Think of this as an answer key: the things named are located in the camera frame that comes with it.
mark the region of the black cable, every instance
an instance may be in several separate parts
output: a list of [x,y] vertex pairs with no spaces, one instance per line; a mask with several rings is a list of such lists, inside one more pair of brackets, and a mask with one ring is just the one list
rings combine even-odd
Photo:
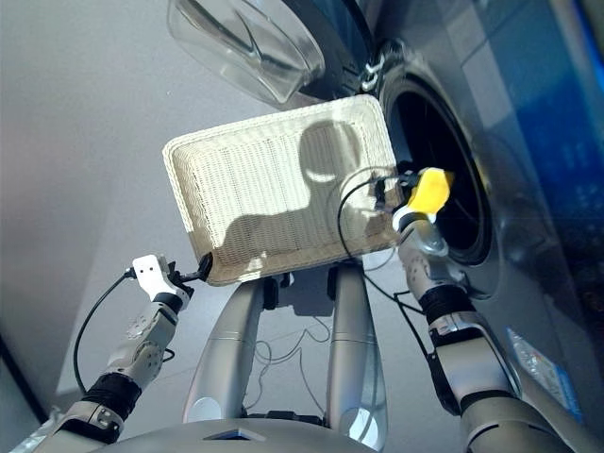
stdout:
[[405,318],[405,321],[407,322],[407,325],[409,326],[409,329],[411,330],[411,333],[413,334],[413,337],[415,337],[415,341],[417,342],[417,345],[421,349],[422,354],[424,355],[424,359],[428,360],[428,352],[426,351],[426,347],[424,346],[424,342],[422,342],[422,339],[420,338],[419,333],[417,333],[417,329],[413,325],[413,322],[411,321],[411,319],[409,319],[409,315],[405,311],[405,307],[403,307],[402,304],[401,304],[401,305],[398,306],[398,309],[400,310],[401,314]]
[[[354,192],[356,192],[358,189],[360,189],[360,188],[362,188],[362,187],[364,187],[364,186],[366,186],[368,184],[373,184],[375,182],[378,182],[379,180],[381,180],[381,178],[372,178],[372,179],[367,179],[366,181],[362,182],[361,184],[358,184],[357,186],[355,186],[354,188],[352,188],[350,191],[348,191],[348,193],[344,196],[344,198],[342,198],[342,201],[340,202],[340,206],[338,207],[338,217],[337,217],[338,235],[340,236],[340,242],[342,243],[342,247],[344,248],[344,251],[346,252],[346,255],[351,260],[354,260],[355,258],[350,253],[350,250],[348,249],[348,247],[346,245],[346,242],[344,240],[344,235],[342,233],[342,211],[344,209],[344,205],[345,205],[346,201],[348,200],[348,198],[350,198],[350,196]],[[427,360],[428,359],[428,352],[426,351],[426,347],[424,346],[424,343],[422,342],[422,339],[420,338],[419,333],[417,333],[417,329],[415,328],[415,326],[411,322],[411,319],[409,318],[409,315],[407,314],[407,312],[405,311],[405,309],[413,310],[413,311],[416,311],[416,312],[419,312],[419,313],[422,313],[422,314],[424,314],[424,313],[422,311],[418,310],[417,308],[412,307],[411,305],[404,304],[404,303],[400,302],[396,297],[394,297],[394,296],[386,293],[386,291],[384,291],[383,289],[381,289],[376,284],[376,282],[373,279],[371,279],[370,277],[368,277],[364,273],[364,271],[363,271],[363,276],[380,293],[382,293],[383,295],[385,295],[390,300],[392,300],[392,301],[394,301],[396,303],[396,305],[398,306],[398,309],[400,310],[400,312],[402,313],[403,317],[405,318],[405,321],[407,322],[407,325],[409,326],[409,329],[411,330],[411,333],[413,334],[413,337],[415,337],[415,341],[417,342],[417,345],[421,349],[422,354],[424,355],[424,358]]]
[[[393,178],[398,178],[398,176],[386,176],[385,178],[389,178],[389,179],[393,179]],[[346,255],[351,259],[354,260],[355,258],[352,256],[352,253],[350,253],[350,250],[348,249],[348,246],[346,245],[346,242],[344,240],[344,235],[342,233],[342,212],[344,209],[344,205],[346,204],[346,201],[348,200],[348,198],[350,198],[350,196],[356,192],[358,189],[368,185],[368,184],[373,184],[374,182],[378,182],[380,180],[383,180],[384,177],[382,178],[372,178],[372,179],[367,179],[366,181],[362,182],[361,184],[358,184],[357,186],[355,186],[354,188],[352,188],[350,191],[348,191],[348,193],[344,196],[344,198],[342,199],[342,201],[340,202],[340,206],[338,207],[338,216],[337,216],[337,227],[338,227],[338,236],[340,237],[340,243],[342,244],[342,247],[344,248],[344,251],[346,252]],[[365,271],[362,271],[362,276],[369,282],[371,283],[371,285],[376,288],[376,290],[378,290],[380,293],[382,293],[384,296],[388,297],[390,300],[392,300],[393,302],[395,302],[395,304],[397,305],[402,305],[403,307],[405,307],[408,310],[411,311],[415,311],[419,314],[424,314],[423,311],[417,309],[416,307],[412,307],[411,305],[405,304],[399,300],[397,300],[396,298],[392,297],[390,294],[386,293],[386,291],[384,291],[383,289],[381,289],[379,287],[379,285],[373,280],[371,279],[369,276],[367,276],[367,274],[365,274]]]
[[394,257],[394,253],[396,253],[396,249],[393,247],[390,249],[390,255],[388,255],[388,258],[386,260],[384,260],[383,263],[378,264],[377,266],[374,266],[371,269],[365,269],[365,272],[374,272],[374,271],[377,271],[378,269],[381,269],[382,267],[384,267],[386,264],[388,264],[390,262],[390,260]]
[[[294,347],[292,347],[289,350],[289,352],[287,352],[286,354],[283,354],[282,356],[275,357],[275,358],[273,358],[273,348],[271,347],[271,345],[268,342],[265,342],[264,340],[256,341],[256,348],[254,351],[254,356],[256,359],[258,359],[258,362],[262,363],[264,366],[262,367],[262,369],[260,370],[260,373],[258,375],[258,386],[260,389],[258,397],[254,400],[254,402],[252,404],[245,407],[246,410],[252,409],[254,406],[256,406],[260,402],[260,399],[262,398],[262,394],[264,393],[264,385],[262,383],[262,378],[268,372],[269,368],[273,365],[279,365],[281,363],[289,361],[297,353],[299,353],[300,354],[300,363],[299,363],[300,375],[302,376],[302,380],[304,381],[306,390],[308,391],[310,398],[314,402],[315,406],[317,406],[317,408],[319,409],[320,413],[324,413],[324,410],[321,407],[321,404],[319,404],[317,398],[312,393],[312,390],[310,389],[310,385],[306,379],[306,374],[304,373],[304,368],[302,367],[302,346],[300,344],[302,343],[302,341],[304,340],[304,337],[306,335],[310,336],[315,342],[317,342],[319,344],[326,343],[331,339],[331,331],[329,330],[329,327],[323,321],[321,321],[319,318],[317,318],[316,316],[312,316],[312,317],[314,318],[315,321],[317,321],[326,330],[327,336],[325,339],[323,339],[323,340],[318,339],[317,337],[312,335],[312,332],[310,332],[310,327],[307,327],[304,329],[304,331],[298,338],[297,342],[295,342]],[[268,356],[264,356],[260,353],[260,351],[258,349],[259,344],[263,344],[266,347],[266,350],[268,351]]]
[[164,358],[161,362],[165,363],[167,361],[170,361],[171,359],[173,359],[176,356],[176,352],[174,352],[172,349],[166,347],[165,348],[165,352],[168,353],[169,357]]
[[77,364],[77,351],[79,349],[79,342],[82,340],[82,335],[84,334],[84,330],[86,329],[86,326],[90,322],[90,320],[91,320],[92,316],[94,315],[94,312],[96,311],[96,309],[98,309],[99,306],[103,303],[103,301],[107,298],[107,296],[115,288],[117,288],[120,283],[122,283],[128,277],[129,277],[129,273],[128,272],[124,273],[121,277],[119,277],[115,281],[115,283],[113,283],[103,293],[103,295],[101,295],[98,298],[98,300],[92,306],[91,310],[86,315],[86,319],[84,319],[84,322],[82,323],[82,326],[79,328],[79,332],[77,333],[77,336],[75,337],[75,345],[74,345],[74,375],[75,375],[75,381],[77,382],[77,387],[79,388],[80,392],[83,393],[83,394],[86,394],[86,388],[84,387],[84,383],[82,382],[82,377],[79,374],[79,365]]

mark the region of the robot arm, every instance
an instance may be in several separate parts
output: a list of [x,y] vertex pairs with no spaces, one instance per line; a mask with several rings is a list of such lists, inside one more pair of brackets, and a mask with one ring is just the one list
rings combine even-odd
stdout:
[[115,442],[139,396],[158,375],[165,348],[176,331],[178,312],[187,307],[193,289],[182,284],[164,257],[149,255],[132,265],[130,273],[151,303],[131,324],[101,377],[37,452],[92,451]]
[[425,214],[394,216],[399,258],[428,321],[428,365],[443,407],[461,416],[466,451],[571,452],[548,422],[520,399],[520,389],[487,322],[449,267],[447,245]]

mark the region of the washing machine door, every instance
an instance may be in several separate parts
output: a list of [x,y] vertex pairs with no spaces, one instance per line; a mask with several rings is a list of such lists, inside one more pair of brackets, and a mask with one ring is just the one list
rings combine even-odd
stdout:
[[204,66],[279,107],[297,92],[331,100],[359,90],[380,3],[171,0],[168,27]]

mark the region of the gray floor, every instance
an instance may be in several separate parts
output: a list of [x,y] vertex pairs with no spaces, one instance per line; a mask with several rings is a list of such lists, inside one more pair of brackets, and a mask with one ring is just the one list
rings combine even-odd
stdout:
[[0,451],[9,451],[40,424],[0,360]]
[[[47,409],[67,408],[76,398],[70,359],[76,328],[133,258],[161,252],[183,270],[195,267],[163,145],[272,111],[180,50],[166,31],[165,8],[163,0],[1,4],[0,329]],[[396,260],[374,277],[389,291],[404,287]],[[316,285],[324,284],[317,277]],[[203,344],[233,291],[195,287],[173,342],[177,356],[141,398],[125,436],[180,420]],[[309,286],[307,294],[317,292]],[[460,449],[457,420],[440,409],[398,310],[371,289],[370,298],[388,386],[386,450]],[[81,345],[86,384],[144,303],[138,285],[128,283],[94,317]],[[317,338],[325,334],[314,319],[284,307],[262,318],[259,338],[280,354],[306,327]],[[304,340],[302,362],[325,404],[327,344]],[[258,372],[250,378],[249,402],[259,392]],[[271,368],[263,383],[255,410],[318,413],[297,358]],[[288,392],[291,384],[300,391]],[[15,429],[15,420],[2,420],[0,437]]]

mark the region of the white wicker basket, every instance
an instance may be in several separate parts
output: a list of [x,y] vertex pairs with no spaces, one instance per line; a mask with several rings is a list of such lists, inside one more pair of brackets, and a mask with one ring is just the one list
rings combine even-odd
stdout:
[[[342,197],[395,165],[379,103],[368,95],[194,132],[171,140],[163,156],[197,259],[212,253],[212,285],[344,258]],[[396,240],[388,216],[373,211],[371,190],[344,207],[354,254]],[[388,196],[398,202],[394,191]]]

